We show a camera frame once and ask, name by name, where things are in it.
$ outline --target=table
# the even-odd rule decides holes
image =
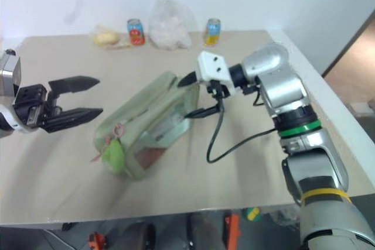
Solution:
[[[223,32],[220,44],[209,50],[233,65],[271,42],[270,35],[288,40],[282,32]],[[94,131],[107,116],[164,71],[184,76],[195,68],[198,54],[206,48],[200,33],[192,33],[192,39],[189,50],[175,51],[159,50],[149,43],[103,50],[93,46],[87,35],[26,39],[19,49],[22,86],[47,86],[50,80],[92,76],[101,83],[82,93],[64,94],[59,104],[64,109],[103,107],[104,112],[76,128],[51,134],[41,129],[27,135],[14,132],[0,140],[0,224],[106,220],[291,203],[281,170],[285,155],[276,133],[251,141],[216,164],[206,163],[206,149],[218,116],[195,121],[141,181],[115,176],[101,162],[90,162],[97,155]],[[291,57],[302,56],[290,42],[286,46]],[[292,65],[306,78],[304,65],[309,63],[300,63]],[[359,144],[346,146],[350,137],[343,141],[337,121],[333,124],[326,116],[327,112],[332,115],[330,107],[319,103],[322,97],[316,96],[316,86],[308,84],[312,85],[308,90],[312,90],[315,108],[347,167],[349,195],[373,193],[373,179],[366,176],[353,154],[354,146]],[[272,128],[265,108],[252,106],[254,98],[255,94],[239,94],[225,100],[224,123],[212,157],[254,133]],[[214,103],[202,87],[199,106]]]

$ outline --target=green tag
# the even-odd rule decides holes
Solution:
[[[125,169],[125,153],[118,139],[111,140],[101,154],[101,161],[113,172],[121,173]]]

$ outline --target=green ring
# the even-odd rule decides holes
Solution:
[[[317,119],[316,121],[313,121],[306,125],[302,125],[296,128],[289,129],[289,130],[280,131],[279,136],[288,137],[288,136],[304,133],[306,131],[310,131],[312,129],[320,127],[321,125],[322,125],[321,121]]]

